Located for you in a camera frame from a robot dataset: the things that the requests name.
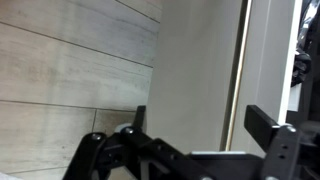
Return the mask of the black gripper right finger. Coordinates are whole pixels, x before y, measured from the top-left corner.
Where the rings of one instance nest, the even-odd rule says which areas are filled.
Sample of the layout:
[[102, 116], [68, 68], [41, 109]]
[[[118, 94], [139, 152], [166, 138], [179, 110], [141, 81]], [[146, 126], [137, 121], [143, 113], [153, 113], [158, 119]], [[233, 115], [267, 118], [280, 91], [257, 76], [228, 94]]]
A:
[[244, 127], [266, 153], [279, 149], [299, 151], [298, 130], [291, 124], [278, 124], [257, 105], [246, 107]]

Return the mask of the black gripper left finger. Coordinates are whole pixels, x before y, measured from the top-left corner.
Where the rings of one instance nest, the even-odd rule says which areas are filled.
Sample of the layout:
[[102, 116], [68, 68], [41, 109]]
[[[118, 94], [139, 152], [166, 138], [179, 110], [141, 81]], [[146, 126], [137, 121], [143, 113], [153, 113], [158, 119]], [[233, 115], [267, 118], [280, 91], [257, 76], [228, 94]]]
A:
[[146, 121], [145, 121], [146, 106], [140, 105], [137, 107], [136, 114], [132, 125], [139, 128], [142, 132], [146, 131]]

